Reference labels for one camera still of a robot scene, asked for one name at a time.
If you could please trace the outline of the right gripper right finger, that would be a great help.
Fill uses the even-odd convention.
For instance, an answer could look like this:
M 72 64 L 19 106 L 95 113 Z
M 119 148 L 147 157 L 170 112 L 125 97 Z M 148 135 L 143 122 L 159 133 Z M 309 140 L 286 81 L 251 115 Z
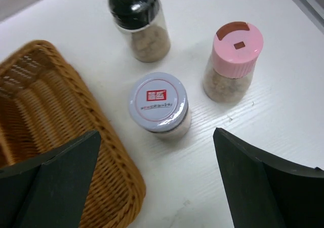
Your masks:
M 234 227 L 323 227 L 323 169 L 216 128 L 215 152 Z

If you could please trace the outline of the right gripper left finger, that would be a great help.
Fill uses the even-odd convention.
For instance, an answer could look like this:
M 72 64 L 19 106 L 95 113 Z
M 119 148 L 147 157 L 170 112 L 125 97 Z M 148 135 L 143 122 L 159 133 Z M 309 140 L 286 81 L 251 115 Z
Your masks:
M 1 168 L 1 227 L 78 227 L 100 145 L 93 130 Z

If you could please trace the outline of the red label spice jar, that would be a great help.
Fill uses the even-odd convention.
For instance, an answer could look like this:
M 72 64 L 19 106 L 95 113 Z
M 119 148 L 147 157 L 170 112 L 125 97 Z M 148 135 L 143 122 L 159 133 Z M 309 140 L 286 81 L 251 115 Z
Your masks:
M 191 126 L 185 87 L 165 72 L 149 73 L 139 79 L 130 91 L 128 109 L 137 125 L 159 138 L 181 138 Z

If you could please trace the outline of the black cap pepper shaker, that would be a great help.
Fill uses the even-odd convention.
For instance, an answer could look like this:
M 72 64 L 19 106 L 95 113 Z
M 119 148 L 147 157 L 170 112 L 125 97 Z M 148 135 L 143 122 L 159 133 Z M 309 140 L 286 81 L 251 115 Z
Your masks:
M 152 63 L 168 54 L 171 42 L 160 0 L 108 0 L 108 6 L 137 60 Z

